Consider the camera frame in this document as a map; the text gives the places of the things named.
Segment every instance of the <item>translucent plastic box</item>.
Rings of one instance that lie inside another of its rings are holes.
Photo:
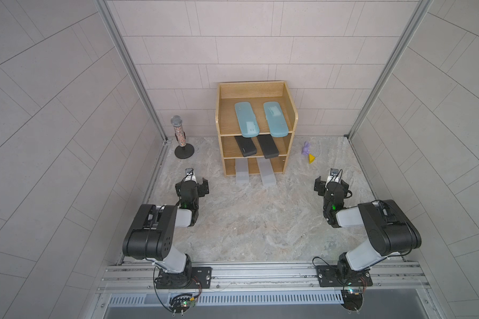
[[[245,184],[248,181],[248,159],[236,158],[236,184]]]
[[[257,166],[259,166],[259,173],[261,173],[261,180],[264,186],[273,186],[277,184],[269,159],[257,157]]]

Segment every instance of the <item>purple toy figure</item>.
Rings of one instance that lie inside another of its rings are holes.
[[[302,147],[302,155],[309,155],[311,153],[311,143],[305,141],[305,145]]]

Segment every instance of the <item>black cable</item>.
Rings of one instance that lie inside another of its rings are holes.
[[[163,306],[163,308],[167,309],[168,312],[170,313],[173,313],[170,309],[168,309],[164,303],[161,302],[161,299],[160,299],[160,296],[158,296],[158,291],[156,291],[156,281],[154,280],[154,272],[156,270],[156,268],[158,268],[160,271],[161,271],[161,268],[158,267],[158,266],[155,266],[154,269],[153,269],[153,286],[154,286],[154,292],[156,294],[156,297],[158,297],[158,301],[161,303],[161,305]]]

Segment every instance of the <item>black round base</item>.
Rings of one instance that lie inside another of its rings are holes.
[[[180,159],[184,159],[184,158],[188,158],[190,156],[193,155],[193,153],[195,152],[195,149],[193,148],[193,145],[191,144],[186,144],[185,147],[176,147],[176,150],[174,150],[174,154],[176,154],[176,157],[177,158],[180,158]]]

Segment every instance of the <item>gray marble surface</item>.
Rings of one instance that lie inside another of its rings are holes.
[[[304,141],[319,155],[309,164],[301,155]],[[249,184],[236,185],[224,177],[217,137],[189,137],[195,154],[178,159],[173,149],[164,162],[150,203],[173,205],[174,185],[192,167],[197,182],[209,181],[209,194],[200,198],[195,226],[178,228],[174,245],[192,261],[292,261],[321,256],[337,260],[367,238],[360,226],[332,228],[323,217],[323,197],[313,190],[314,179],[325,179],[331,167],[343,169],[353,196],[345,206],[374,200],[366,178],[345,137],[295,137],[285,174],[275,174],[277,185],[265,188],[260,175]]]

